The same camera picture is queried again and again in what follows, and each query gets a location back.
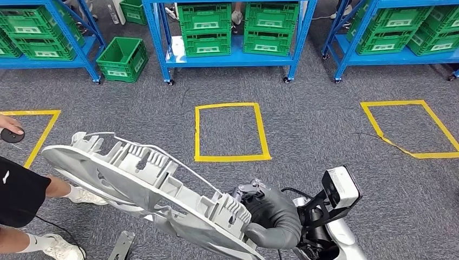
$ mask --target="white plastic housing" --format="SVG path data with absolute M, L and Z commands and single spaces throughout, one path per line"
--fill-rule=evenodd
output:
M 118 140 L 106 155 L 99 154 L 101 134 Z M 244 237 L 251 219 L 247 209 L 156 146 L 136 144 L 109 132 L 78 132 L 70 146 L 48 146 L 42 155 L 76 184 L 117 209 L 153 221 L 170 235 L 232 259 L 264 259 Z M 137 165 L 142 159 L 146 166 L 140 170 Z M 214 196 L 207 198 L 187 188 L 174 176 L 179 167 L 213 188 Z

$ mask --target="remote controller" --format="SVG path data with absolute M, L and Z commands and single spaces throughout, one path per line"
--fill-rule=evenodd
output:
M 10 144 L 15 144 L 17 142 L 20 142 L 24 139 L 25 137 L 25 131 L 24 129 L 17 127 L 24 132 L 23 134 L 15 134 L 12 131 L 6 129 L 6 128 L 0 128 L 0 139 L 9 142 Z

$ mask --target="white sock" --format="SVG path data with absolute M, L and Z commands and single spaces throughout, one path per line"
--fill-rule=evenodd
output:
M 76 188 L 73 187 L 72 185 L 70 186 L 70 193 L 63 196 L 64 198 L 69 198 L 69 199 L 77 199 L 80 197 L 80 191 Z
M 29 236 L 29 245 L 27 246 L 26 249 L 18 253 L 43 251 L 57 244 L 57 241 L 56 239 L 54 239 L 54 237 L 39 237 L 39 236 L 34 236 L 28 233 L 27 235 Z

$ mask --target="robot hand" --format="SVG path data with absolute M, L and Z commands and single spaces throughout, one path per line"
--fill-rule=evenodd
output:
M 252 214 L 245 235 L 262 248 L 290 249 L 300 241 L 297 209 L 278 189 L 255 179 L 239 185 L 242 203 Z

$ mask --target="yellow tape square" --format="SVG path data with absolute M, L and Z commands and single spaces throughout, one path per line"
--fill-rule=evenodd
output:
M 30 153 L 29 157 L 25 161 L 24 167 L 29 168 L 32 162 L 34 161 L 35 157 L 38 154 L 38 151 L 40 151 L 40 148 L 42 147 L 46 137 L 48 136 L 49 132 L 51 131 L 51 128 L 53 127 L 54 123 L 56 122 L 57 118 L 59 117 L 61 111 L 60 110 L 31 110 L 31 111 L 4 111 L 0 112 L 0 114 L 7 115 L 7 116 L 12 116 L 12 115 L 52 115 L 51 120 L 49 120 L 48 125 L 43 131 L 43 134 L 39 138 L 37 144 L 35 145 L 34 149 L 32 149 L 32 152 Z
M 249 155 L 232 155 L 232 156 L 204 156 L 200 154 L 200 140 L 199 140 L 199 110 L 209 108 L 221 107 L 253 107 L 255 111 L 255 120 L 257 122 L 258 135 L 261 143 L 261 154 Z M 261 111 L 258 103 L 222 103 L 213 105 L 204 105 L 195 107 L 195 120 L 196 129 L 194 134 L 194 160 L 207 161 L 207 162 L 236 162 L 236 161 L 260 161 L 271 160 L 270 152 L 268 150 L 268 143 L 266 141 L 265 130 L 263 128 L 263 121 L 261 119 Z
M 371 124 L 373 125 L 373 128 L 376 131 L 376 134 L 383 139 L 385 142 L 396 146 L 406 154 L 409 154 L 417 159 L 432 159 L 432 158 L 437 158 L 437 159 L 446 159 L 446 158 L 459 158 L 459 144 L 457 143 L 456 139 L 454 139 L 453 135 L 449 132 L 449 130 L 446 128 L 446 126 L 440 121 L 440 119 L 435 115 L 434 111 L 430 109 L 430 107 L 427 105 L 427 103 L 424 100 L 402 100 L 402 101 L 377 101 L 377 102 L 361 102 L 360 105 L 363 108 L 363 111 L 365 114 L 368 116 L 368 119 L 370 120 Z M 384 137 L 383 131 L 381 131 L 381 128 L 379 127 L 378 123 L 376 122 L 375 117 L 371 114 L 369 107 L 377 107 L 377 106 L 403 106 L 403 105 L 421 105 L 427 113 L 430 115 L 430 117 L 434 120 L 434 122 L 438 125 L 438 127 L 442 130 L 442 132 L 446 135 L 448 140 L 451 142 L 451 144 L 454 146 L 454 148 L 457 150 L 457 152 L 444 152 L 444 153 L 410 153 L 407 150 L 398 147 L 392 141 Z

